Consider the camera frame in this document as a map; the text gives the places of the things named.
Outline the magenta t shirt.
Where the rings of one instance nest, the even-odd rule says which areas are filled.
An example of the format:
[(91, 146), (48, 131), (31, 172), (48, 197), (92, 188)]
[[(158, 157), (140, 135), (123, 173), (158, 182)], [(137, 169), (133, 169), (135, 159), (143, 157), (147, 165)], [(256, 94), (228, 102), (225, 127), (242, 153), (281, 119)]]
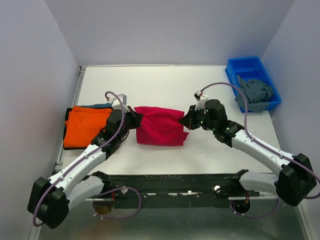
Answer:
[(136, 129), (136, 141), (141, 145), (181, 147), (188, 137), (179, 120), (184, 112), (176, 109), (138, 106), (135, 112), (142, 114), (140, 127)]

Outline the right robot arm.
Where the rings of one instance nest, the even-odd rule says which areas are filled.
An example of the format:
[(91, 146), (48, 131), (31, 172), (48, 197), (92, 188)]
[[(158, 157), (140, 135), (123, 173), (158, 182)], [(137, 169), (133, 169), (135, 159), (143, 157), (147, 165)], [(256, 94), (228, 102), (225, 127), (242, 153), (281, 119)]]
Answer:
[(217, 99), (205, 101), (202, 108), (191, 105), (179, 123), (189, 130), (211, 131), (219, 142), (246, 153), (271, 170), (271, 174), (242, 173), (230, 183), (230, 191), (236, 196), (247, 191), (266, 192), (296, 207), (317, 185), (306, 155), (292, 155), (256, 138), (244, 126), (229, 120), (224, 105)]

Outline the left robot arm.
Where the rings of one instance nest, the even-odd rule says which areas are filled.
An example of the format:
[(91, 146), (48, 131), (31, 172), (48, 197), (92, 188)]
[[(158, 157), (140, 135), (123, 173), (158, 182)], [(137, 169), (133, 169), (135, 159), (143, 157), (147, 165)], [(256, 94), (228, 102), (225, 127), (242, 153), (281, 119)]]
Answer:
[(39, 177), (33, 183), (27, 210), (33, 215), (34, 226), (47, 225), (54, 229), (81, 202), (110, 194), (108, 176), (101, 172), (89, 173), (119, 149), (130, 130), (141, 126), (143, 115), (131, 107), (127, 109), (112, 110), (105, 127), (78, 158), (48, 179)]

